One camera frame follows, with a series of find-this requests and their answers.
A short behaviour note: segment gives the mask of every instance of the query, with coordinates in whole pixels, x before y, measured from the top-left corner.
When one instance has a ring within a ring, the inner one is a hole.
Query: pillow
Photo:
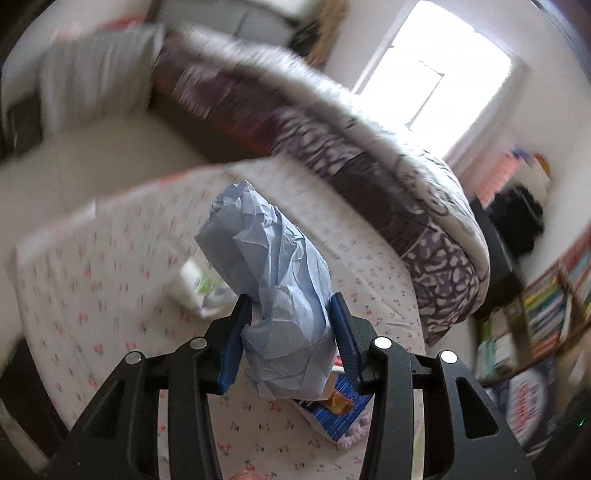
[[[149,25],[53,45],[40,70],[44,136],[147,110],[152,67],[163,42],[164,28]]]

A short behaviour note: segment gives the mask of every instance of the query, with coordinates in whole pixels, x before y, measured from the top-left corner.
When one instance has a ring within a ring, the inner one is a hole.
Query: window
[[[383,126],[405,125],[443,157],[511,71],[511,59],[469,24],[429,1],[411,11],[361,97]]]

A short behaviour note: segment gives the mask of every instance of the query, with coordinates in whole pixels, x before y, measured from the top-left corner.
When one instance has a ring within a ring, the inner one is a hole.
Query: crumpled paper
[[[335,358],[326,262],[250,183],[226,187],[195,240],[236,294],[261,306],[242,331],[247,376],[263,398],[314,399]]]

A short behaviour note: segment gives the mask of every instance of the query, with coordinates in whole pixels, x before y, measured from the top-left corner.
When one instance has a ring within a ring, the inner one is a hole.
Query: mattress
[[[49,395],[71,427],[130,350],[175,350],[202,334],[164,295],[186,259],[207,270],[193,235],[223,188],[249,180],[310,238],[327,261],[332,288],[380,335],[424,354],[410,275],[386,241],[323,180],[289,157],[203,166],[97,199],[16,249],[16,291],[31,353]],[[282,478],[357,477],[365,442],[349,450],[323,440],[287,401],[266,401],[236,384],[210,409],[224,476],[256,469]],[[159,454],[166,478],[166,395]],[[420,400],[416,410],[421,412]],[[416,418],[416,431],[420,429]]]

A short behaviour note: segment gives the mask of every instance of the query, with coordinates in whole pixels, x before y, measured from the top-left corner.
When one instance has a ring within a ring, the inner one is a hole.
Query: bookshelf
[[[517,367],[481,380],[484,387],[567,352],[591,328],[591,227],[585,228],[558,261],[502,309],[515,341]]]

